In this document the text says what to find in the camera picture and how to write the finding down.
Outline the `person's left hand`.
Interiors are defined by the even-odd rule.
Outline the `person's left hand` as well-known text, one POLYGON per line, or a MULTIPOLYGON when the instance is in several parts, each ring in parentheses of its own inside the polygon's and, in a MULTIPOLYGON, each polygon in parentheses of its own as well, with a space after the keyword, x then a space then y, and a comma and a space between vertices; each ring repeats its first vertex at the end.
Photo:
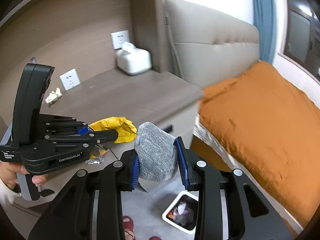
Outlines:
MULTIPOLYGON (((17 174, 29 174, 25 167, 19 163, 1 162, 1 180, 8 188, 13 190, 18 184, 17 174)), ((32 182, 35 186, 41 186, 47 182, 48 175, 33 176, 32 182)))

